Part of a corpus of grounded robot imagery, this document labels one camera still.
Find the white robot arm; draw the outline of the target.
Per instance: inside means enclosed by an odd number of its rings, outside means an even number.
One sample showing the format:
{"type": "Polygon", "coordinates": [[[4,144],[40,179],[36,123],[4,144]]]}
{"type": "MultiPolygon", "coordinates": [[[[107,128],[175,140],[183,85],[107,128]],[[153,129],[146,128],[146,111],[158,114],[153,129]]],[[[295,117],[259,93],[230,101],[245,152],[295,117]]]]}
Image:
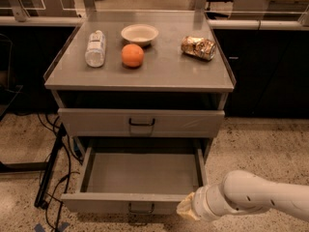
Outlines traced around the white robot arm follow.
{"type": "Polygon", "coordinates": [[[177,214],[191,220],[213,221],[223,216],[252,215],[269,209],[309,220],[309,187],[271,182],[253,173],[228,172],[219,184],[191,192],[177,214]]]}

